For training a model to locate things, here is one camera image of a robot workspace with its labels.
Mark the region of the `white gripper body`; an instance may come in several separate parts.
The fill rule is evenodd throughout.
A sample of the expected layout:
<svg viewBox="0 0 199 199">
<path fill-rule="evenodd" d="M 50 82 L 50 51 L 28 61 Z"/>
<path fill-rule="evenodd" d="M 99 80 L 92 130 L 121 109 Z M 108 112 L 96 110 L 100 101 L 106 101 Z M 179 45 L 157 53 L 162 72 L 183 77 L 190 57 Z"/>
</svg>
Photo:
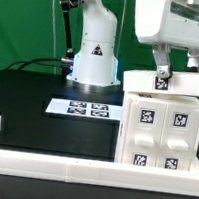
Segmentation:
<svg viewBox="0 0 199 199">
<path fill-rule="evenodd" d="M 140 43 L 199 49 L 199 10 L 187 0 L 136 0 L 134 21 Z"/>
</svg>

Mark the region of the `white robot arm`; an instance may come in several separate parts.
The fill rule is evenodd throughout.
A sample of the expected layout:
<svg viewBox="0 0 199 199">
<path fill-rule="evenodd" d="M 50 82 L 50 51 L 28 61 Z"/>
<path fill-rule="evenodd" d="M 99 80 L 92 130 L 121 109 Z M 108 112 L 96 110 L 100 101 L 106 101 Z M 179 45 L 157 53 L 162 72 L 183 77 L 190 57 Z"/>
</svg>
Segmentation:
<svg viewBox="0 0 199 199">
<path fill-rule="evenodd" d="M 84 88 L 118 87 L 118 61 L 114 56 L 117 18 L 102 0 L 83 0 L 81 49 L 68 80 Z M 173 77 L 170 50 L 188 52 L 192 72 L 199 70 L 199 0 L 136 0 L 135 32 L 139 42 L 153 46 L 160 79 Z"/>
</svg>

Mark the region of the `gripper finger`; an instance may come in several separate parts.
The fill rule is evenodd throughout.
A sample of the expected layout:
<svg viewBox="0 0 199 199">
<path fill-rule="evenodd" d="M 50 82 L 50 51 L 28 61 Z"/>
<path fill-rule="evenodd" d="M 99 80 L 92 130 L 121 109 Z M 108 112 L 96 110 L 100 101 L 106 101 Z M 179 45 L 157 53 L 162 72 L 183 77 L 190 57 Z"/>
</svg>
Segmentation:
<svg viewBox="0 0 199 199">
<path fill-rule="evenodd" d="M 188 64 L 186 64 L 187 72 L 198 72 L 199 71 L 199 49 L 188 50 Z"/>
<path fill-rule="evenodd" d="M 172 77 L 172 70 L 170 66 L 170 46 L 168 44 L 154 44 L 152 46 L 153 57 L 157 66 L 157 77 L 170 79 Z"/>
</svg>

